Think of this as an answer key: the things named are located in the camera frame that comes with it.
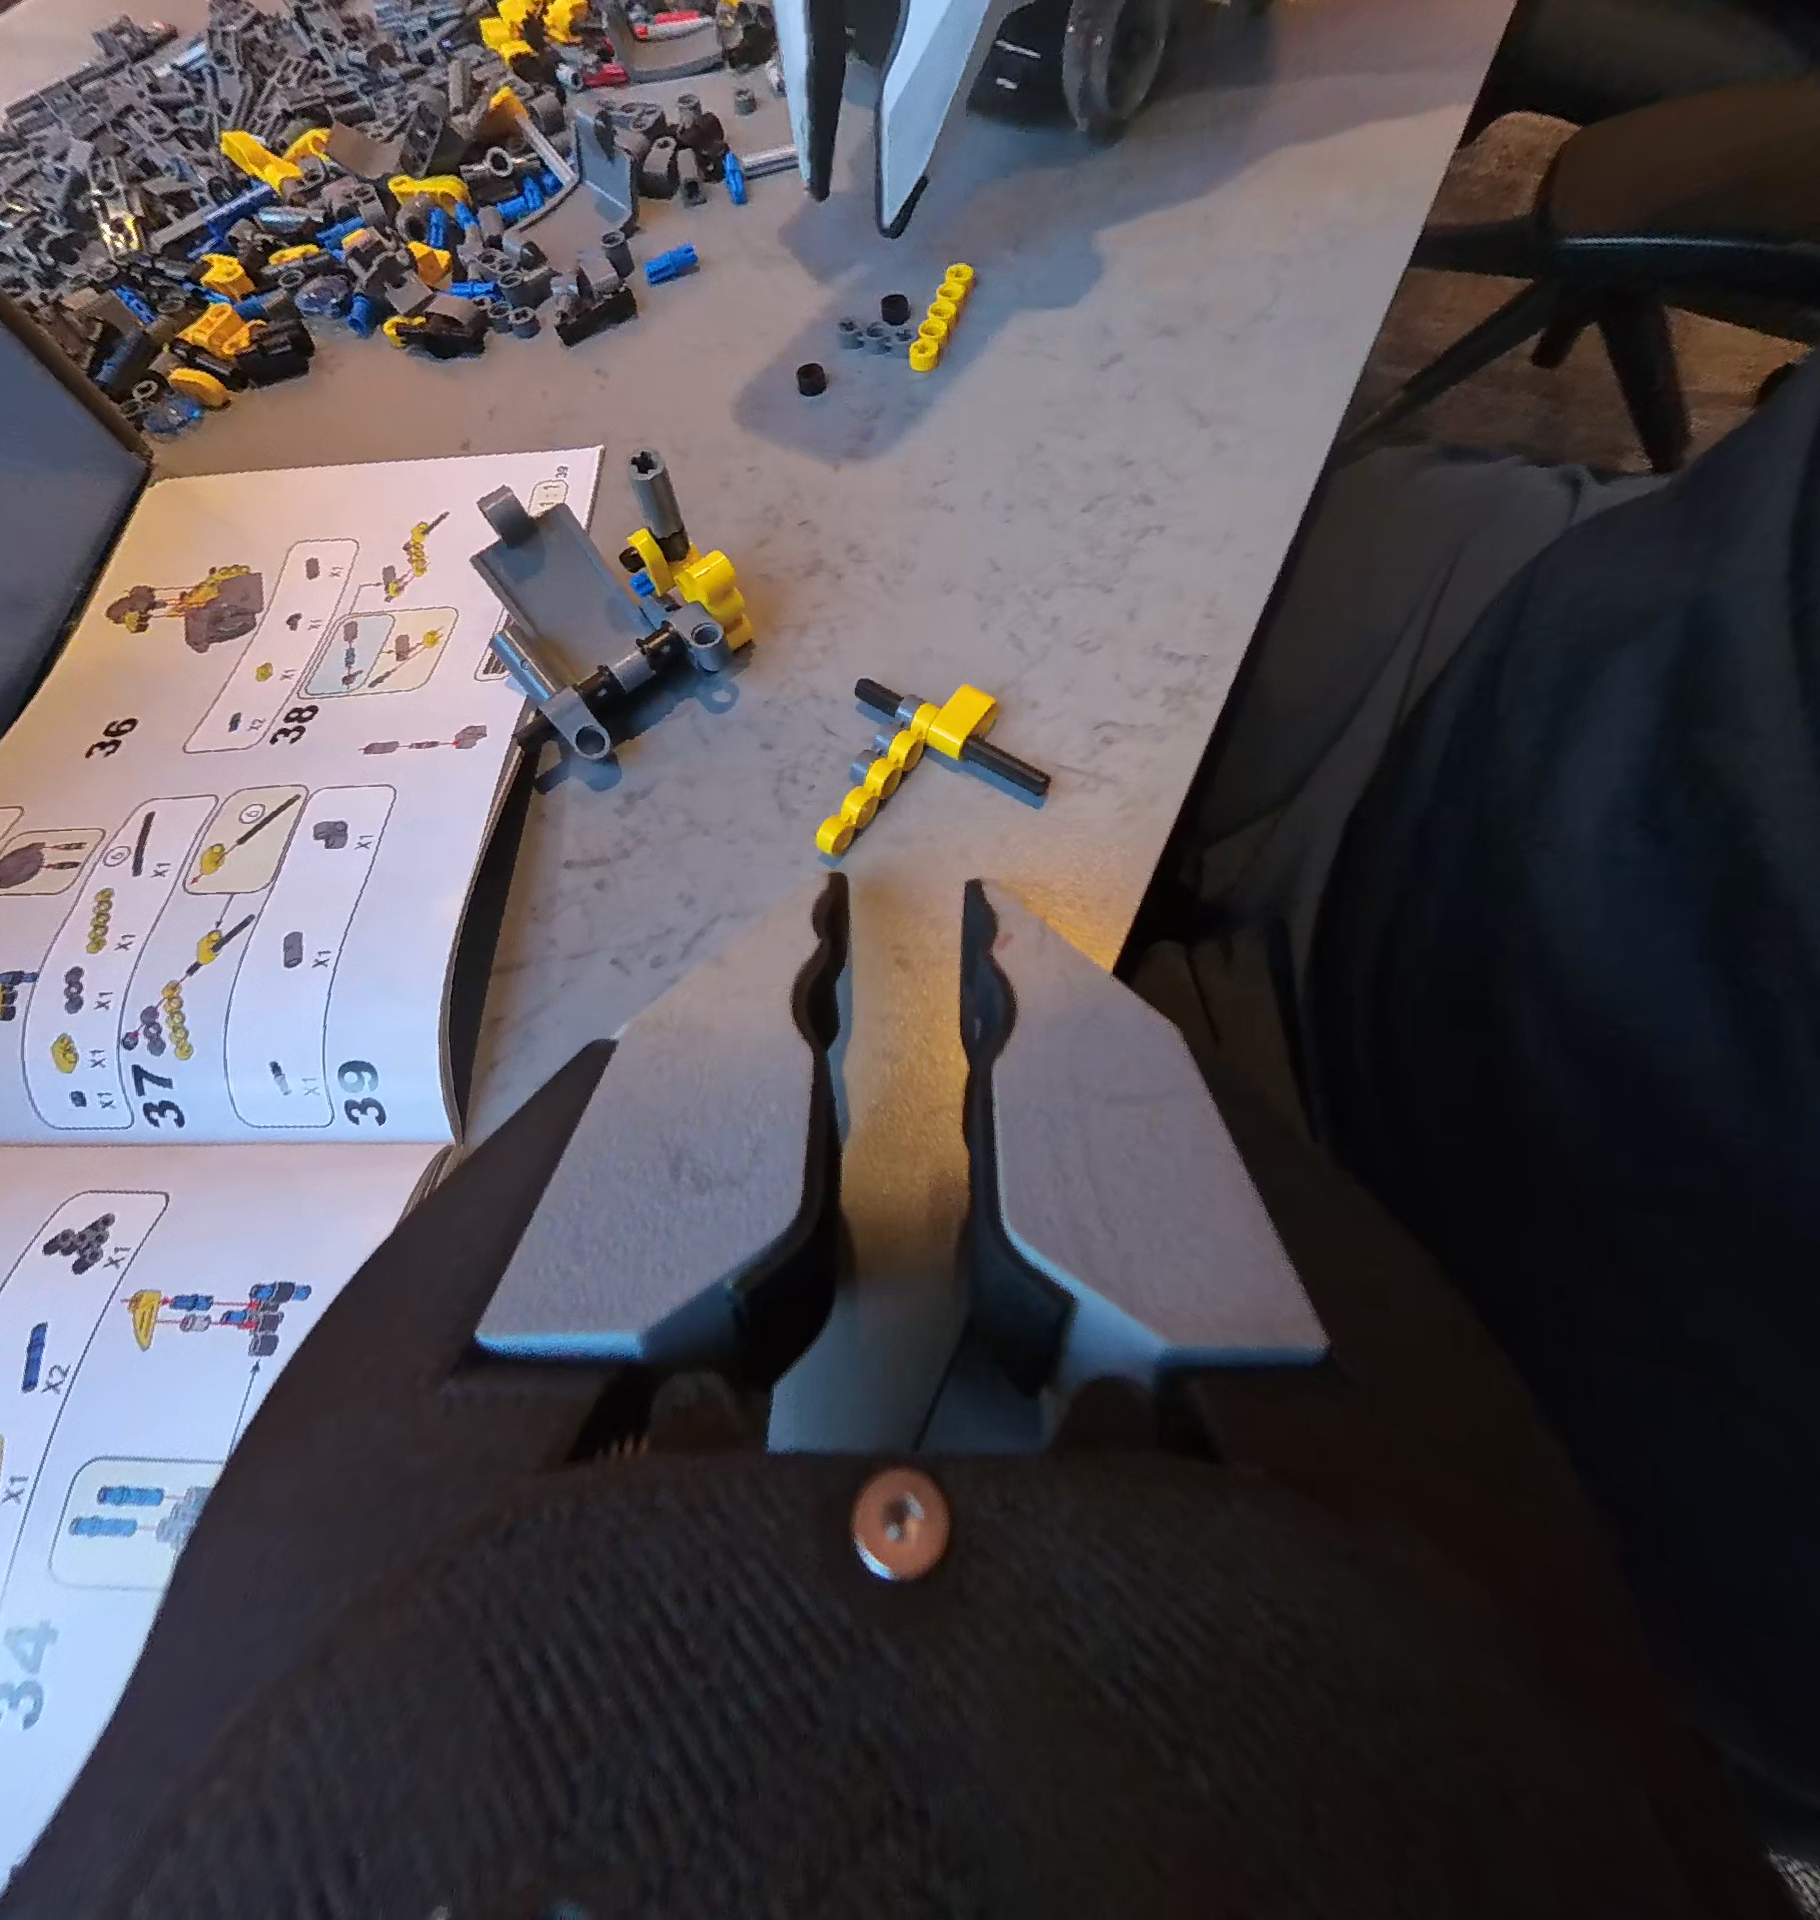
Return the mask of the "open instruction booklet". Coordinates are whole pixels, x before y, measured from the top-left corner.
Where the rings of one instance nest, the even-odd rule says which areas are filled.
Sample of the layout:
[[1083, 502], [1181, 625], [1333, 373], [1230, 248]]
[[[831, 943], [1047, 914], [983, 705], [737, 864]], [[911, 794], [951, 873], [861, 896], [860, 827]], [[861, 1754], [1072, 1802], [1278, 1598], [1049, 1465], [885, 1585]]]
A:
[[460, 1131], [523, 700], [478, 502], [598, 444], [152, 481], [0, 739], [0, 1893], [246, 1427]]

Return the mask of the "black office chair base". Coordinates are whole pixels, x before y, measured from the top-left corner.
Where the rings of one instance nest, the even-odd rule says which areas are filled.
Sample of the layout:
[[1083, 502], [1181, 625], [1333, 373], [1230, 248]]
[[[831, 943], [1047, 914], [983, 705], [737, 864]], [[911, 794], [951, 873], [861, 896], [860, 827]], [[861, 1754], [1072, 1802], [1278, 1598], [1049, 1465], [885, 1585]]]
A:
[[1648, 469], [1673, 473], [1689, 454], [1676, 307], [1820, 341], [1820, 81], [1727, 86], [1580, 128], [1524, 214], [1427, 224], [1408, 263], [1519, 291], [1359, 418], [1342, 454], [1509, 350], [1556, 369], [1594, 329]]

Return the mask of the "small yellow brick piece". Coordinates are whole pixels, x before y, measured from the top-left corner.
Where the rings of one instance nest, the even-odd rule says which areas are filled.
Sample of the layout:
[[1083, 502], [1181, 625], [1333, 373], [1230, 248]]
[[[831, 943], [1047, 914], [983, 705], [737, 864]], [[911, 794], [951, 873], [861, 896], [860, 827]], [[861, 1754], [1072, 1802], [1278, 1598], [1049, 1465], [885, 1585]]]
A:
[[955, 259], [945, 265], [945, 275], [908, 341], [905, 360], [910, 371], [930, 373], [942, 365], [945, 351], [955, 343], [975, 281], [972, 261]]

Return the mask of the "black axle with yellow connector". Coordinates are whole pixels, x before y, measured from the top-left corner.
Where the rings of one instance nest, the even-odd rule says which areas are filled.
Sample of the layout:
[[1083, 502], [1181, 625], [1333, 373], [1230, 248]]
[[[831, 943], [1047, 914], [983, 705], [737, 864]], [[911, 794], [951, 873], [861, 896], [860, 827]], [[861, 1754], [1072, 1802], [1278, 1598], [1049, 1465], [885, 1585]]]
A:
[[874, 737], [874, 756], [899, 771], [918, 758], [937, 755], [994, 780], [994, 783], [1041, 802], [1050, 793], [1050, 773], [1010, 755], [991, 739], [997, 700], [972, 685], [961, 685], [947, 700], [929, 701], [861, 677], [853, 685], [857, 706], [882, 721]]

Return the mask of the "person's black clothing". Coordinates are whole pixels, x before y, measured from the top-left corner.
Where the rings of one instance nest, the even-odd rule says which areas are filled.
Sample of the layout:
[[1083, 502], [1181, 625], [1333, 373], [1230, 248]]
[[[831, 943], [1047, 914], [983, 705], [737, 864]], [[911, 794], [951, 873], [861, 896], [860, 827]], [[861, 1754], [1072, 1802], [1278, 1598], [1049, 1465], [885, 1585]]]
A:
[[1673, 476], [1330, 471], [1130, 984], [1418, 1243], [1820, 1867], [1820, 347]]

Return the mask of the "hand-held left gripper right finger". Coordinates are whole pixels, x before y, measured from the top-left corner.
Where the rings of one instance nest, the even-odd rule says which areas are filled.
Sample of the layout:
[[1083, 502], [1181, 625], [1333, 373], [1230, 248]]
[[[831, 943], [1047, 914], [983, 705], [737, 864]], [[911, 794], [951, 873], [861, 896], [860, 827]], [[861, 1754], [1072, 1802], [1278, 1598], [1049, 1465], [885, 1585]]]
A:
[[971, 1327], [1015, 1391], [1330, 1356], [1185, 1038], [980, 875], [962, 900], [961, 1038]]

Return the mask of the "pile of small building bricks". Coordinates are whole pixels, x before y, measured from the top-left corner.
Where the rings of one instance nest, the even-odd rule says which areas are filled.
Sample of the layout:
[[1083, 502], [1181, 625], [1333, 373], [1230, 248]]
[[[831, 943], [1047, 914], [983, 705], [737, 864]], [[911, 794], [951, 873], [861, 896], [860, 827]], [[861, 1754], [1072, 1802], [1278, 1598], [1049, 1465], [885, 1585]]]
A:
[[0, 289], [138, 432], [308, 374], [316, 333], [431, 362], [638, 316], [644, 202], [746, 202], [792, 153], [771, 3], [208, 3], [118, 17], [0, 121]]

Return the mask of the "grey cardboard box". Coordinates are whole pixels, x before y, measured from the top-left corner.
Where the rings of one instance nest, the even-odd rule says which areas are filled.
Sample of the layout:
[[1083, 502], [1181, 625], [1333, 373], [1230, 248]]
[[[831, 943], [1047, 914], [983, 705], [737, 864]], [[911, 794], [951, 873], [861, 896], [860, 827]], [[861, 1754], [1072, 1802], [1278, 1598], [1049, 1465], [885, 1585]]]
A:
[[148, 481], [133, 427], [0, 289], [0, 739]]

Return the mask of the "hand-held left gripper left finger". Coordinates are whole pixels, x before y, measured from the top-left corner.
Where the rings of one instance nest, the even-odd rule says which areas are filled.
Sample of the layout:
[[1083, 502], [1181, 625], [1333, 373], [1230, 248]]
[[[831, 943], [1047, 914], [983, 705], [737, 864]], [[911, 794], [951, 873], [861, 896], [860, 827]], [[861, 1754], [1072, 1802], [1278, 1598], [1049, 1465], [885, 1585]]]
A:
[[817, 883], [616, 1038], [476, 1327], [508, 1360], [769, 1388], [836, 1287], [831, 1056], [848, 884]]

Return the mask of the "grey and yellow brick assembly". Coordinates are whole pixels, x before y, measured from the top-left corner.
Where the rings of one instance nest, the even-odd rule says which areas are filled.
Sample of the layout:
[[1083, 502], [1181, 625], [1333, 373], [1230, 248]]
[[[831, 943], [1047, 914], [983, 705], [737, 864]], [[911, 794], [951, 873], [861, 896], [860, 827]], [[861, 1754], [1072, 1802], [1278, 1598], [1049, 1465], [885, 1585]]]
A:
[[609, 563], [569, 505], [509, 488], [478, 498], [490, 543], [471, 567], [503, 612], [490, 651], [566, 758], [605, 762], [638, 700], [677, 675], [718, 677], [754, 641], [735, 565], [695, 546], [666, 458], [626, 458], [639, 527]]

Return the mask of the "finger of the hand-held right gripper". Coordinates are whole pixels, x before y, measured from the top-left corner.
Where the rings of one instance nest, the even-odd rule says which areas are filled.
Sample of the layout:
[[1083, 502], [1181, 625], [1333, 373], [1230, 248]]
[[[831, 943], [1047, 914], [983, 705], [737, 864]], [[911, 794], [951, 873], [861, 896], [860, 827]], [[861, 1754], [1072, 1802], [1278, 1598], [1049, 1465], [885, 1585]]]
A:
[[798, 171], [811, 199], [828, 199], [848, 58], [847, 1], [781, 1], [780, 65]]
[[874, 221], [899, 237], [930, 161], [962, 115], [994, 38], [1019, 1], [905, 1], [874, 104]]

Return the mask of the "yellow and black brick vehicle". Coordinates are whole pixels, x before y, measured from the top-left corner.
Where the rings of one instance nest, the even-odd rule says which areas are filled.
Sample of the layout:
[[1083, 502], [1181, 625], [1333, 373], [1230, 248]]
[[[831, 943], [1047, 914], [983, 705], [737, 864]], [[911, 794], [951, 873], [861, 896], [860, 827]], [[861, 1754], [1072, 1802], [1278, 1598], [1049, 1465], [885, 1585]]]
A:
[[1029, 1], [994, 30], [969, 109], [1013, 125], [1123, 136], [1191, 57], [1236, 58], [1267, 33], [1267, 1]]

